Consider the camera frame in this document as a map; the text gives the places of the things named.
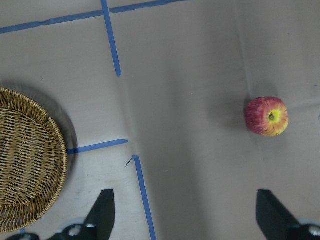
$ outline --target blue tape strip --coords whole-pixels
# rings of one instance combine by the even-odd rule
[[[7,26],[7,27],[0,28],[0,34],[6,34],[11,32],[26,30],[26,29],[33,29],[40,26],[66,23],[66,22],[71,22],[75,20],[89,19],[89,18],[99,17],[103,15],[104,15],[104,12],[102,10],[98,10],[98,11],[91,11],[87,13],[75,14],[70,16],[57,17],[47,21],[35,21],[35,22],[29,22],[29,23],[24,23],[24,24],[15,25],[15,26]]]
[[[79,154],[79,153],[84,153],[84,152],[89,152],[92,150],[97,150],[97,149],[103,149],[103,148],[108,148],[116,145],[121,145],[121,144],[126,144],[128,143],[129,140],[124,140],[124,139],[118,139],[118,140],[113,140],[113,141],[106,141],[94,145],[89,145],[89,146],[82,146],[74,149],[68,149],[66,153],[68,155],[72,154]]]
[[[166,5],[166,4],[175,3],[175,2],[182,2],[182,1],[188,1],[188,0],[149,1],[149,2],[144,2],[144,3],[128,5],[128,6],[113,7],[113,8],[110,8],[110,12],[113,14],[118,14],[118,13],[133,11],[133,10],[137,10],[137,9],[152,8],[152,7],[156,7],[156,6]]]
[[[143,201],[144,211],[145,211],[145,215],[146,215],[146,221],[149,225],[150,237],[151,237],[151,240],[156,240],[157,237],[156,237],[156,232],[155,232],[155,226],[154,226],[154,222],[152,220],[152,215],[151,215],[147,190],[146,190],[146,186],[145,186],[144,175],[143,175],[142,167],[141,167],[141,163],[140,163],[140,158],[139,158],[139,156],[134,155],[134,156],[132,156],[132,159],[126,165],[128,165],[131,161],[135,162],[135,168],[136,168],[136,173],[138,175],[138,180],[139,180],[139,185],[140,185],[140,190],[141,190],[141,195],[142,195],[142,201]]]
[[[111,18],[110,18],[110,14],[109,14],[107,0],[101,0],[101,5],[102,5],[102,11],[103,11],[103,15],[104,15],[106,31],[108,33],[109,44],[110,44],[111,54],[112,54],[112,58],[113,58],[113,64],[114,64],[114,68],[115,68],[115,74],[118,77],[120,77],[122,75],[121,67],[120,67],[120,62],[119,62],[119,57],[118,57],[118,52],[117,52],[117,47],[116,47],[114,31],[112,30]]]

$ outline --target red and yellow apple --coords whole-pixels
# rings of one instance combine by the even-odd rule
[[[246,126],[255,134],[274,137],[283,133],[289,123],[288,110],[277,97],[258,97],[244,110]]]

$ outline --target brown woven basket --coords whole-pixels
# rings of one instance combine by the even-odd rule
[[[61,193],[67,170],[55,121],[32,99],[0,87],[0,233],[41,218]]]

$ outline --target red apple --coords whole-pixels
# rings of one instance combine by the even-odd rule
[[[274,137],[286,130],[289,117],[287,107],[277,97],[258,97],[244,110],[246,126],[255,134]]]

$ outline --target basket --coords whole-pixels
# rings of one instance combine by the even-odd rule
[[[0,233],[41,218],[61,193],[67,170],[55,121],[29,97],[0,87]]]

